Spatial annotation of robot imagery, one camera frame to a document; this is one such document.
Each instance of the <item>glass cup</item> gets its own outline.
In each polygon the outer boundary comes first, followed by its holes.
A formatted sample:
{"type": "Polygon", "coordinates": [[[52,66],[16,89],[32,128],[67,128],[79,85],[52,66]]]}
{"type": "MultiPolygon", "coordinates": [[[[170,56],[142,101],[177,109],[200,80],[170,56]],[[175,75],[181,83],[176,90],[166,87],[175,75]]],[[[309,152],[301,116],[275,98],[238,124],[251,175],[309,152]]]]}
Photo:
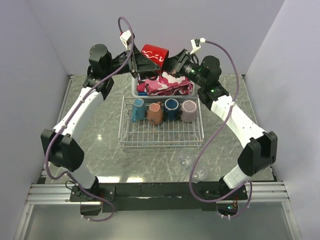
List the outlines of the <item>glass cup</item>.
{"type": "Polygon", "coordinates": [[[193,152],[180,151],[177,153],[178,163],[184,168],[190,168],[195,162],[195,154],[193,152]]]}
{"type": "Polygon", "coordinates": [[[206,166],[204,163],[199,162],[192,174],[192,182],[197,184],[203,180],[205,180],[208,177],[208,166],[206,166]]]}

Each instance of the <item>red mug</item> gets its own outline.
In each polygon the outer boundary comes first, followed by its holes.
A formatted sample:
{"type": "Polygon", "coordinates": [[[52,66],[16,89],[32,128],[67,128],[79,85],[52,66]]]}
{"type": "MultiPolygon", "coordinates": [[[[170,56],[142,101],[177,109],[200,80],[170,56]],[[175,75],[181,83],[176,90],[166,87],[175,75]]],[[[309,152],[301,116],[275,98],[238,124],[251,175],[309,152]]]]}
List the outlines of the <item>red mug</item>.
{"type": "Polygon", "coordinates": [[[146,44],[143,46],[141,53],[152,62],[158,64],[161,68],[164,60],[169,56],[169,50],[158,46],[146,44]]]}

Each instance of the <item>gray marble surface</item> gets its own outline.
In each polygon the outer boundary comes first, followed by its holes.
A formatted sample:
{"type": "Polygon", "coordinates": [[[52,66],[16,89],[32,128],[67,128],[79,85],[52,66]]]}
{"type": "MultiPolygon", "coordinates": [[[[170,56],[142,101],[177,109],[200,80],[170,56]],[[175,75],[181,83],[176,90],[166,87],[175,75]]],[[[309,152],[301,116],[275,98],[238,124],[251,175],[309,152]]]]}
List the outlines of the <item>gray marble surface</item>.
{"type": "MultiPolygon", "coordinates": [[[[76,75],[71,79],[70,88],[62,110],[62,118],[71,108],[82,88],[85,76],[76,75]]],[[[184,182],[189,179],[190,172],[178,163],[178,152],[198,155],[200,149],[188,148],[135,148],[125,150],[118,141],[119,121],[123,96],[132,97],[129,74],[113,77],[114,85],[111,93],[91,117],[84,128],[79,145],[84,150],[85,162],[88,169],[102,183],[112,182],[184,182]]],[[[221,84],[233,96],[236,91],[235,75],[222,75],[221,84]]],[[[238,106],[256,122],[245,83],[240,78],[240,91],[236,101],[238,106]]],[[[219,128],[222,120],[201,104],[204,141],[219,128]]],[[[200,162],[208,168],[206,181],[218,181],[236,164],[242,151],[239,140],[232,131],[225,127],[202,155],[200,162]]],[[[59,169],[51,166],[52,173],[60,173],[59,169]]],[[[55,183],[64,183],[67,178],[61,178],[55,183]]],[[[253,176],[254,181],[273,181],[270,167],[253,176]]]]}

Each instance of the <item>cloth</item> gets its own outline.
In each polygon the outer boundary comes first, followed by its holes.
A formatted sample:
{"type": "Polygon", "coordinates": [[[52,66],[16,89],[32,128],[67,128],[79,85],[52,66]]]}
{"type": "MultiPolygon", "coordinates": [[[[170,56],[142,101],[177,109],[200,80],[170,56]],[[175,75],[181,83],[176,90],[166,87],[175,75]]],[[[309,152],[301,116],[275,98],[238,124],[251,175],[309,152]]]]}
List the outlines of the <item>cloth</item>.
{"type": "Polygon", "coordinates": [[[148,96],[189,95],[194,89],[194,83],[182,76],[175,78],[166,72],[155,80],[138,80],[136,90],[146,92],[148,96]]]}

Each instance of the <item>teal mug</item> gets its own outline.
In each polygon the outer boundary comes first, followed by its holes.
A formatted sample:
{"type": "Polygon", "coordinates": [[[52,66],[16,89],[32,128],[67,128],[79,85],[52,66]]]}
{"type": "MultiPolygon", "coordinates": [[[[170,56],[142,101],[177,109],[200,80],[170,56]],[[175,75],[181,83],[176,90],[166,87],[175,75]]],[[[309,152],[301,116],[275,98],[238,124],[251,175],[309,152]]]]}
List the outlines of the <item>teal mug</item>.
{"type": "Polygon", "coordinates": [[[143,120],[146,116],[147,106],[143,99],[136,98],[132,105],[132,116],[131,121],[133,123],[136,122],[136,120],[143,120]]]}

